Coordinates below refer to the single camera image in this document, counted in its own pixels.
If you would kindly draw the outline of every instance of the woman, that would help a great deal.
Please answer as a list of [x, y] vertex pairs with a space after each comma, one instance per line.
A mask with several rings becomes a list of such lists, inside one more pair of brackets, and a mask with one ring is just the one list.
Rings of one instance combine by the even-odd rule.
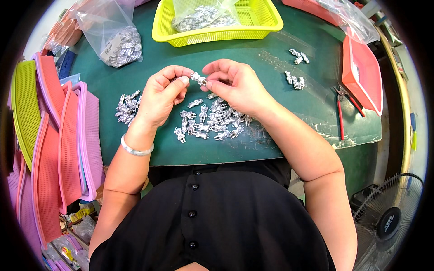
[[149, 78], [107, 172], [90, 270], [351, 270], [357, 237], [339, 157], [246, 64], [206, 65], [201, 89], [266, 128], [304, 180], [306, 206], [282, 186], [278, 170], [243, 163], [174, 169], [140, 200], [151, 154], [136, 156], [132, 149], [149, 153], [157, 128], [184, 100], [192, 72], [169, 66]]

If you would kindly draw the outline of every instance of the yellow plastic basket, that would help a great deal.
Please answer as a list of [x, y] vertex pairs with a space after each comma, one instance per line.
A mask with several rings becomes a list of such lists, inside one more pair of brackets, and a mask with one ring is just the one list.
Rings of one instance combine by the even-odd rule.
[[34, 60], [16, 65], [11, 84], [11, 105], [16, 137], [29, 169], [32, 168], [33, 150], [41, 122], [36, 96], [36, 64]]
[[[207, 5], [211, 0], [184, 0]], [[172, 0], [162, 0], [155, 12], [152, 38], [174, 47], [225, 39], [263, 39], [271, 31], [283, 28], [283, 21], [271, 0], [239, 0], [235, 4], [240, 26], [203, 28], [179, 33], [171, 26], [175, 17]]]

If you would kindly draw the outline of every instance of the red-handled pliers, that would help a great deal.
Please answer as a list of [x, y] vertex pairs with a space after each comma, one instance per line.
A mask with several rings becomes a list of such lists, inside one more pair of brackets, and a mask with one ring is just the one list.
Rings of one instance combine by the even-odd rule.
[[357, 108], [357, 110], [360, 112], [360, 115], [362, 117], [365, 117], [365, 114], [363, 113], [362, 109], [359, 107], [359, 105], [356, 103], [356, 101], [348, 94], [348, 92], [339, 85], [339, 90], [336, 87], [332, 87], [337, 93], [337, 104], [338, 104], [338, 112], [339, 112], [339, 125], [341, 126], [341, 140], [344, 140], [344, 120], [342, 117], [342, 108], [341, 108], [341, 102], [344, 101], [345, 96], [348, 96], [352, 104]]

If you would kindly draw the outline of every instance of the bracelet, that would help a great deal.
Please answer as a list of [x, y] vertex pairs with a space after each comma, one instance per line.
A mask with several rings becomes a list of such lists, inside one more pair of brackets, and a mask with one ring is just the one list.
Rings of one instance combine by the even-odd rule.
[[149, 148], [149, 150], [134, 150], [134, 149], [130, 148], [130, 147], [125, 143], [125, 135], [126, 135], [126, 134], [124, 134], [124, 135], [121, 137], [121, 144], [122, 144], [122, 147], [124, 147], [124, 149], [125, 149], [128, 153], [130, 153], [130, 154], [132, 154], [132, 155], [135, 155], [135, 156], [146, 156], [146, 155], [148, 155], [148, 154], [151, 154], [151, 152], [154, 150], [154, 143], [152, 143], [152, 146]]

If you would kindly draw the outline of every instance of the hand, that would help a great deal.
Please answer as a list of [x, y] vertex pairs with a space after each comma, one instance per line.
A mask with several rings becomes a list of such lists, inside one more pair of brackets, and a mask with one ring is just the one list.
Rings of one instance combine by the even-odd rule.
[[156, 130], [162, 126], [169, 117], [173, 105], [184, 100], [187, 87], [190, 85], [188, 76], [191, 73], [192, 70], [182, 66], [168, 66], [149, 77], [137, 116], [129, 130]]
[[257, 117], [276, 103], [247, 64], [219, 59], [206, 65], [202, 72], [209, 76], [207, 86], [202, 86], [201, 90], [211, 90], [238, 112]]

